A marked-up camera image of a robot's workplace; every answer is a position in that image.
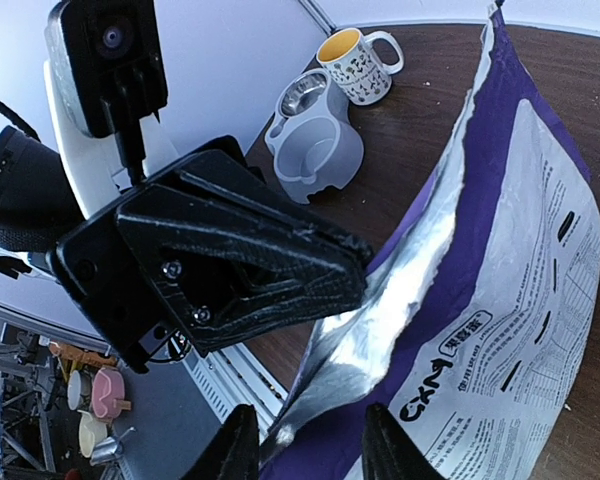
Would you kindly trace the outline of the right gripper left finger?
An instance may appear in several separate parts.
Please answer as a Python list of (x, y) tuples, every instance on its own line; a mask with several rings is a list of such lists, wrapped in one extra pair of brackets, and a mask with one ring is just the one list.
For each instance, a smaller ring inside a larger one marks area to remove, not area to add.
[(234, 408), (197, 461), (198, 479), (258, 479), (259, 429), (255, 408)]

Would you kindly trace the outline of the white cup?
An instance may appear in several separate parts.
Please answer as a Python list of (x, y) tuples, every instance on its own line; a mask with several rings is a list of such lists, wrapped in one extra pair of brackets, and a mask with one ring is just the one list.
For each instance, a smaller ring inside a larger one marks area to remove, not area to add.
[(68, 407), (74, 411), (88, 411), (91, 403), (92, 379), (88, 373), (74, 370), (67, 385)]

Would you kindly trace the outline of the cream bowl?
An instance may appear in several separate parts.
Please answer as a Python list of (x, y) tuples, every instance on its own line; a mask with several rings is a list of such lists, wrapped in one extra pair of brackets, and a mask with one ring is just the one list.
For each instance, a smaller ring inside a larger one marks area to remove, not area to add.
[(95, 446), (108, 436), (112, 421), (99, 419), (84, 410), (79, 410), (79, 413), (81, 414), (78, 430), (80, 451), (85, 458), (90, 458)]

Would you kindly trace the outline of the left aluminium frame post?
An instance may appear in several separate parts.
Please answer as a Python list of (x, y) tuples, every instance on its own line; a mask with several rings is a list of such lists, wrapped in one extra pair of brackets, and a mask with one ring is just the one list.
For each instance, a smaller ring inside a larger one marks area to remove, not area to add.
[(337, 26), (317, 0), (298, 0), (298, 3), (327, 36), (337, 30)]

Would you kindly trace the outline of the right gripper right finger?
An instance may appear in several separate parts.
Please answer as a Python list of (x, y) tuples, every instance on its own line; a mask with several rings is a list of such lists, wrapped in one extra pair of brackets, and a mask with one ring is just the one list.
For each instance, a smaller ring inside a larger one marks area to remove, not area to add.
[(370, 480), (442, 480), (387, 407), (369, 405), (362, 436), (363, 478)]

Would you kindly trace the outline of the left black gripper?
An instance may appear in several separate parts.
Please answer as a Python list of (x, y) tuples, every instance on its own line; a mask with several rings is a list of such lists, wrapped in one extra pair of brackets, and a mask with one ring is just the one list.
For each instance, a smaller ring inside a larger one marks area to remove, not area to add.
[(142, 374), (164, 343), (157, 329), (207, 353), (358, 308), (372, 254), (271, 190), (225, 135), (81, 223), (49, 263)]

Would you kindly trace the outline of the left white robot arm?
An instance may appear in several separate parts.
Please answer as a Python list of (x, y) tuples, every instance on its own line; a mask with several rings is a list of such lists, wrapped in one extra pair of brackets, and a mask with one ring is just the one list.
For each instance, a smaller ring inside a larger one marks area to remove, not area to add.
[(132, 370), (173, 333), (207, 354), (361, 305), (372, 248), (272, 191), (232, 136), (85, 218), (59, 155), (0, 114), (0, 248), (41, 254)]

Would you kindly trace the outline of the pink bowl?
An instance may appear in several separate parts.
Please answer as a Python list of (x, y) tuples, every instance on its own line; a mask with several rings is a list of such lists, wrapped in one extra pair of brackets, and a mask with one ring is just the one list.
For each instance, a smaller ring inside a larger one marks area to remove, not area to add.
[(132, 409), (126, 398), (124, 378), (113, 368), (101, 368), (94, 376), (91, 393), (91, 408), (102, 421), (113, 421), (123, 411)]

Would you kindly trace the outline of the grey double pet feeder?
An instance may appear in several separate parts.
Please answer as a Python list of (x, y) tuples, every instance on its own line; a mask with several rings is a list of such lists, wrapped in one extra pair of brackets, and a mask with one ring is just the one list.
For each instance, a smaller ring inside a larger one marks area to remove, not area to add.
[(342, 190), (358, 173), (364, 144), (348, 109), (348, 97), (323, 68), (304, 72), (281, 92), (265, 143), (292, 201), (307, 205), (311, 195)]

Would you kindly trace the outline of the purple pet food bag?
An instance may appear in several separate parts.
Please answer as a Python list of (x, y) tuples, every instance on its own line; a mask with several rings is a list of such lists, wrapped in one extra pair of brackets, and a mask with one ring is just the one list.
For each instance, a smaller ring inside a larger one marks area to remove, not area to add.
[(527, 479), (580, 369), (600, 279), (590, 172), (502, 8), (443, 154), (372, 262), (363, 305), (319, 320), (261, 446), (264, 479), (371, 479), (380, 404), (410, 479)]

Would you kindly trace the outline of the patterned mug yellow inside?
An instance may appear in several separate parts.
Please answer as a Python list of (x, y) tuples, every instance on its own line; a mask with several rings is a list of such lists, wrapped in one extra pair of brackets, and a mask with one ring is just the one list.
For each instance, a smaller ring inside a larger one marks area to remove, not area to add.
[[(383, 62), (374, 44), (384, 41), (397, 55), (393, 64)], [(392, 76), (405, 66), (404, 54), (397, 40), (388, 32), (363, 34), (347, 28), (328, 37), (316, 52), (316, 60), (349, 100), (369, 106), (382, 100), (390, 91)]]

